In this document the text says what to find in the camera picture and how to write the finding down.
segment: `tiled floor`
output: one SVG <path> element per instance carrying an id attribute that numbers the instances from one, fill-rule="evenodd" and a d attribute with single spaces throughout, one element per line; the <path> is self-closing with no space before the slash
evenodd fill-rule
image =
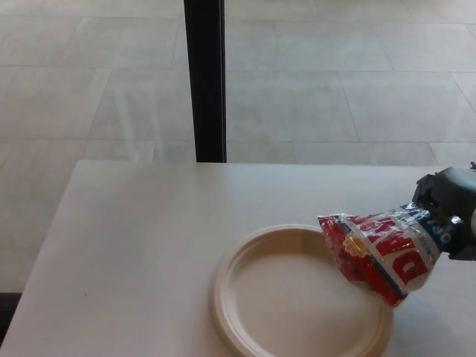
<path id="1" fill-rule="evenodd" d="M 225 2 L 229 161 L 476 159 L 476 0 Z M 194 161 L 182 0 L 0 0 L 0 291 L 81 158 Z"/>

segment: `white table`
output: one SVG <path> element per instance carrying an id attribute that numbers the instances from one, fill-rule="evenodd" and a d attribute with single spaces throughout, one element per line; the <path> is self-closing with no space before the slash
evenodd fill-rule
<path id="1" fill-rule="evenodd" d="M 0 356 L 230 356 L 208 292 L 238 239 L 403 205 L 435 170 L 81 161 Z M 476 356 L 475 281 L 476 263 L 442 257 L 397 309 L 385 356 Z"/>

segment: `beige plate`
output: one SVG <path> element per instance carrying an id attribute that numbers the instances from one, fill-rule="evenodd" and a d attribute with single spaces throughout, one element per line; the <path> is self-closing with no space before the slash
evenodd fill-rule
<path id="1" fill-rule="evenodd" d="M 246 357 L 380 356 L 392 309 L 337 269 L 318 228 L 282 225 L 239 242 L 221 263 L 212 313 Z"/>

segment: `plastic bag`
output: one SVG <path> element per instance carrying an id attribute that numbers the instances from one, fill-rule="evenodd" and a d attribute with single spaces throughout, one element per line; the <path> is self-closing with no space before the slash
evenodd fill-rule
<path id="1" fill-rule="evenodd" d="M 326 243 L 345 277 L 397 306 L 420 288 L 457 237 L 457 217 L 414 203 L 370 216 L 320 216 Z"/>

